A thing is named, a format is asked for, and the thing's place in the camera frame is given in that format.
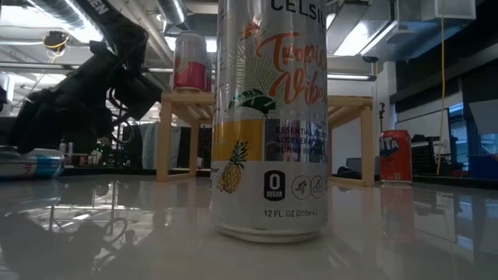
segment wooden leg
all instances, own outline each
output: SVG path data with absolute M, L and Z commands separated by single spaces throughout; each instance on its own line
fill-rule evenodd
M 327 171 L 327 176 L 332 176 L 334 173 L 334 170 L 332 170 L 333 165 L 332 165 L 332 129 L 328 130 L 328 146 L 327 146 L 327 157 L 328 157 L 328 171 Z
M 372 108 L 361 112 L 361 174 L 366 187 L 374 185 L 374 132 L 372 129 Z
M 156 157 L 156 180 L 159 182 L 166 182 L 170 171 L 171 109 L 171 102 L 161 103 Z
M 197 170 L 197 155 L 199 147 L 199 124 L 192 125 L 190 134 L 190 158 L 188 160 L 188 172 L 191 175 L 196 174 Z

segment reflective tabletop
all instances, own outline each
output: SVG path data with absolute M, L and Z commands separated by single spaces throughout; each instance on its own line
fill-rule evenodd
M 498 191 L 329 186 L 321 237 L 215 231 L 209 178 L 0 183 L 0 279 L 497 279 Z

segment yellow cord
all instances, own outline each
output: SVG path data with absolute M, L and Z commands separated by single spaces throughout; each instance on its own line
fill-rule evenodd
M 444 98 L 446 97 L 446 68 L 445 68 L 445 59 L 444 59 L 444 9 L 445 9 L 445 0 L 442 0 L 442 9 L 441 9 L 441 79 L 443 84 L 443 92 L 441 97 L 441 123 L 440 123 L 440 133 L 439 133 L 439 152 L 437 153 L 437 175 L 440 174 L 441 171 L 441 151 L 443 148 L 443 122 L 444 122 Z
M 45 43 L 44 43 L 44 45 L 45 45 L 45 47 L 48 47 L 48 48 L 62 47 L 62 46 L 64 46 L 64 44 L 66 44 L 66 43 L 68 42 L 68 40 L 69 40 L 69 36 L 67 36 L 67 37 L 65 38 L 64 42 L 62 42 L 62 43 L 60 43 L 60 44 L 56 44 L 56 45 L 54 45 L 54 46 L 49 46 L 49 45 L 47 45 L 47 44 L 45 44 Z

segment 12 fl oz text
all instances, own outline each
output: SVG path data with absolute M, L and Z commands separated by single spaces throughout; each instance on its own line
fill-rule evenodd
M 265 217 L 267 218 L 299 218 L 316 216 L 317 209 L 296 209 L 296 210 L 265 210 Z

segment soda can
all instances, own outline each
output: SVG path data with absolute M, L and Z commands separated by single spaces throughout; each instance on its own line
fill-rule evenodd
M 222 0 L 213 121 L 216 228 L 262 243 L 328 221 L 325 1 Z
M 64 154 L 52 149 L 34 149 L 21 155 L 13 147 L 0 147 L 0 180 L 56 177 L 64 170 Z
M 381 179 L 385 183 L 412 182 L 412 140 L 407 131 L 383 131 L 380 139 Z
M 184 31 L 174 50 L 174 89 L 204 91 L 208 52 L 205 38 L 195 31 Z

